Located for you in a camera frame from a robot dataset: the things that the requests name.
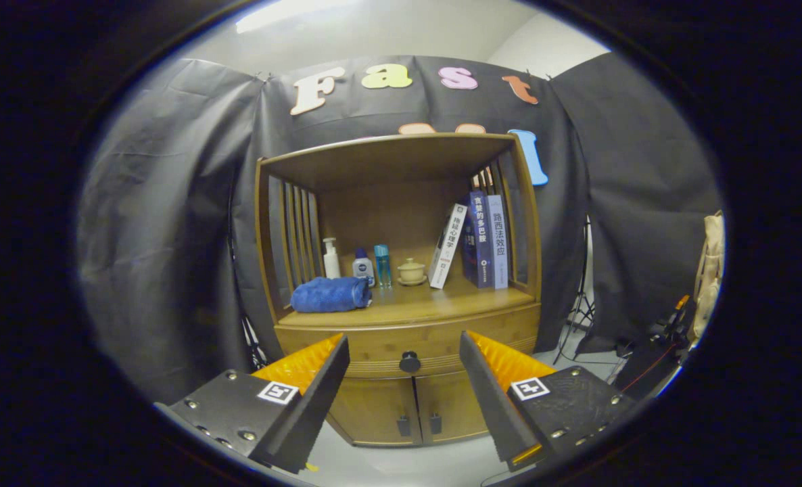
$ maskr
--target folded towel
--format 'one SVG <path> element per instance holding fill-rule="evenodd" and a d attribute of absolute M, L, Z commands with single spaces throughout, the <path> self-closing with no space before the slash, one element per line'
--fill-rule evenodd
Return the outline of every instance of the folded towel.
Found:
<path fill-rule="evenodd" d="M 317 277 L 293 291 L 290 305 L 298 312 L 333 312 L 364 308 L 370 301 L 367 279 Z"/>

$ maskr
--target letter a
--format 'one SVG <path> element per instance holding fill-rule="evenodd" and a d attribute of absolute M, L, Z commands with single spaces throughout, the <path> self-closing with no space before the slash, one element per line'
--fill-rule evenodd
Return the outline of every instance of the letter a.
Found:
<path fill-rule="evenodd" d="M 362 86 L 368 89 L 380 87 L 409 87 L 413 80 L 407 77 L 407 68 L 400 64 L 377 64 L 367 68 Z"/>

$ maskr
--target cabinet door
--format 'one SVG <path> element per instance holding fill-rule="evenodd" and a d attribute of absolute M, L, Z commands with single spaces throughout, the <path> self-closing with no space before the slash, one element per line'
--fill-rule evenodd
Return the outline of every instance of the cabinet door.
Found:
<path fill-rule="evenodd" d="M 423 443 L 462 440 L 488 432 L 466 371 L 417 377 L 416 392 Z"/>
<path fill-rule="evenodd" d="M 405 446 L 422 443 L 410 378 L 345 378 L 329 414 L 330 425 L 354 444 Z"/>

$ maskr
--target orange gripper pad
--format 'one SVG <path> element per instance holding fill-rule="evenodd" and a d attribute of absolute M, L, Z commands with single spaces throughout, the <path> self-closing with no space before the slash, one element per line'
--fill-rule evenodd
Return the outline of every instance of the orange gripper pad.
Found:
<path fill-rule="evenodd" d="M 476 346 L 479 346 L 479 351 L 485 357 L 485 362 L 488 363 L 488 367 L 503 392 L 509 390 L 509 385 L 517 380 L 542 377 L 557 372 L 556 369 L 519 352 L 512 346 L 496 342 L 496 340 L 491 340 L 470 330 L 467 330 L 467 333 Z"/>
<path fill-rule="evenodd" d="M 276 363 L 261 368 L 252 375 L 260 379 L 274 380 L 281 382 L 281 384 L 296 386 L 299 388 L 299 392 L 305 394 L 308 386 L 311 385 L 311 381 L 314 380 L 314 376 L 326 363 L 326 358 L 329 357 L 329 354 L 340 342 L 342 335 L 344 333 L 331 336 L 326 340 L 314 343 L 314 345 L 306 346 L 298 352 L 293 352 L 293 354 L 281 358 Z"/>

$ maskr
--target white book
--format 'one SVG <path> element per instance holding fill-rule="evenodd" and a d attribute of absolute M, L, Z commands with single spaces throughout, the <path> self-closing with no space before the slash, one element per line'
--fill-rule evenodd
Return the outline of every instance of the white book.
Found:
<path fill-rule="evenodd" d="M 509 286 L 509 238 L 506 235 L 506 214 L 503 212 L 503 199 L 497 195 L 488 196 L 488 220 L 491 224 L 491 246 L 494 263 L 494 289 Z"/>
<path fill-rule="evenodd" d="M 467 215 L 467 207 L 463 204 L 455 204 L 446 216 L 444 232 L 440 234 L 438 246 L 434 248 L 434 256 L 431 258 L 431 266 L 428 268 L 428 283 L 436 289 L 443 289 L 446 276 L 450 273 L 452 258 L 461 240 L 461 231 L 464 225 L 464 216 Z"/>

